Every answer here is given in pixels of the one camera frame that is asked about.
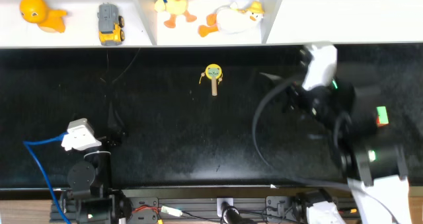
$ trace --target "white duck plush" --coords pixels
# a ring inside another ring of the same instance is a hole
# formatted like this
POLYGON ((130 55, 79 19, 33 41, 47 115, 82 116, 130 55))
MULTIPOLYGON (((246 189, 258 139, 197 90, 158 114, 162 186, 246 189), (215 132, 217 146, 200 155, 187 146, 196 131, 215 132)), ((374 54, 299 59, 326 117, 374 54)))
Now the white duck plush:
POLYGON ((248 9, 240 10, 236 3, 231 6, 222 6, 216 13, 207 16, 207 25, 201 25, 198 33, 201 37, 206 37, 212 32, 222 32, 226 34, 236 34, 244 32, 260 24, 264 11, 262 4, 258 1, 252 2, 248 9))

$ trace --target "blue cable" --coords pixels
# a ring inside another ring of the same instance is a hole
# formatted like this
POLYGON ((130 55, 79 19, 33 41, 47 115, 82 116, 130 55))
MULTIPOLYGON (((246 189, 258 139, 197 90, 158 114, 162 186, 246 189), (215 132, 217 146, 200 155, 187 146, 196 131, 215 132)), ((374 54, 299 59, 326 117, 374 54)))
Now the blue cable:
POLYGON ((46 171, 44 170, 44 168, 42 167, 42 165, 41 165, 40 161, 38 160, 37 156, 35 155, 35 153, 32 151, 32 149, 30 147, 30 145, 44 145, 44 144, 51 143, 51 142, 54 142, 54 141, 63 141, 63 137, 66 134, 67 134, 67 132, 62 133, 61 135, 59 135, 55 138, 51 138, 51 139, 47 139, 47 140, 43 140, 43 141, 24 141, 24 146, 28 149, 29 153, 32 155, 32 158, 34 158, 35 162, 37 163, 38 167, 40 168, 41 173, 44 176, 44 179, 46 180, 48 190, 50 191, 50 194, 52 195, 53 201, 54 201, 56 207, 58 208, 59 214, 61 215, 61 217, 63 218, 63 220, 67 224, 71 224, 71 222, 68 220, 68 218, 65 216, 65 214, 63 213, 63 211, 60 208, 58 199, 54 195, 52 184, 50 184, 50 180, 47 177, 46 171))

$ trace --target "toy truck wheel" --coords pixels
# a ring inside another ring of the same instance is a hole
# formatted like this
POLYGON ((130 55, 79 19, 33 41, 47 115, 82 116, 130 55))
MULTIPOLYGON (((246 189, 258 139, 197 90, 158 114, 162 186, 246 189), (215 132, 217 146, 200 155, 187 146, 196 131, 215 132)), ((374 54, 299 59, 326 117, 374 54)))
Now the toy truck wheel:
POLYGON ((125 33, 123 30, 120 31, 120 41, 123 42, 125 40, 125 33))
POLYGON ((119 16, 119 26, 123 28, 125 26, 125 20, 122 16, 119 16))

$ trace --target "white robot part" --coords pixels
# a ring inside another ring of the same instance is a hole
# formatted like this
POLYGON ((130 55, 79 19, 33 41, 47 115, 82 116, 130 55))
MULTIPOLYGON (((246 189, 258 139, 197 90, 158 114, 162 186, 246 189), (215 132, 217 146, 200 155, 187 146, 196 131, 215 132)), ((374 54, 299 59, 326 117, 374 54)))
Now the white robot part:
POLYGON ((86 118, 70 122, 67 127, 67 132, 68 134, 63 137, 63 141, 61 142, 61 146, 64 147, 66 151, 70 151, 72 148, 83 151, 101 145, 101 142, 94 138, 94 130, 91 128, 86 118))
POLYGON ((391 224, 392 216, 387 209, 398 223, 411 224, 407 178, 401 180, 398 175, 376 178, 373 186, 365 186, 362 181, 349 178, 348 185, 352 188, 363 224, 391 224))
POLYGON ((305 47, 311 62, 302 87, 310 91, 318 86, 329 86, 336 74, 337 50, 330 43, 311 44, 305 47))
POLYGON ((323 201, 307 208, 308 224, 345 224, 338 208, 332 202, 323 201))

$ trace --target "toy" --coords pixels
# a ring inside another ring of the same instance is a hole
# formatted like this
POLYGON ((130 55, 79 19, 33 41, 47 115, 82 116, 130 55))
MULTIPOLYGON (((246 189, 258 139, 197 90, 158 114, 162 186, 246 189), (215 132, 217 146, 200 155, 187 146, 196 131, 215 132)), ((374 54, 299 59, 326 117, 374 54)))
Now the toy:
POLYGON ((66 11, 50 9, 44 0, 22 0, 19 9, 26 22, 36 23, 44 32, 65 32, 66 11))
POLYGON ((231 6, 223 6, 217 9, 216 13, 207 16, 207 25, 201 25, 198 33, 206 37, 212 32, 223 32, 236 34, 256 27, 263 19, 264 11, 258 1, 252 2, 246 10, 238 9, 236 3, 231 6))
POLYGON ((220 84, 223 80, 223 72, 222 68, 216 64, 211 64, 206 67, 206 70, 201 73, 200 82, 198 84, 201 84, 201 79, 206 76, 211 80, 211 95, 217 96, 217 84, 220 84))
POLYGON ((184 15, 187 22, 194 22, 197 17, 188 12, 188 0, 157 0, 154 9, 160 13, 166 11, 171 14, 171 18, 165 22, 168 28, 175 28, 176 17, 184 15))
POLYGON ((125 33, 122 28, 125 21, 119 16, 117 6, 107 3, 99 7, 98 13, 98 33, 103 46, 117 46, 125 40, 125 33))

